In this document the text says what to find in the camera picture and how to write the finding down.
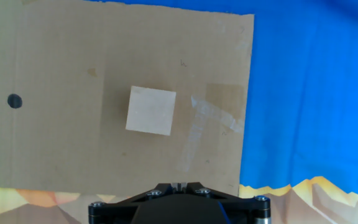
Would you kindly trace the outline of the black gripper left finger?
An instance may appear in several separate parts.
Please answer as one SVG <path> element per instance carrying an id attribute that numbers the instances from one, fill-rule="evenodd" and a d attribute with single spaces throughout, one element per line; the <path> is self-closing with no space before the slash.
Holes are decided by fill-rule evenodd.
<path id="1" fill-rule="evenodd" d="M 154 189 L 135 195 L 117 203 L 102 201 L 88 205 L 89 224 L 113 223 L 117 217 L 133 217 L 144 202 L 178 192 L 178 183 L 158 184 Z"/>

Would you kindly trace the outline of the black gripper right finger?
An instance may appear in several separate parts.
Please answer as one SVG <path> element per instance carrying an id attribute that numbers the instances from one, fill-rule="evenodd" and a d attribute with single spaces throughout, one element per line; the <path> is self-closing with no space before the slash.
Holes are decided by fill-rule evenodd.
<path id="1" fill-rule="evenodd" d="M 271 224 L 270 199 L 263 195 L 240 198 L 199 182 L 179 183 L 178 194 L 186 196 L 178 211 L 195 223 Z"/>

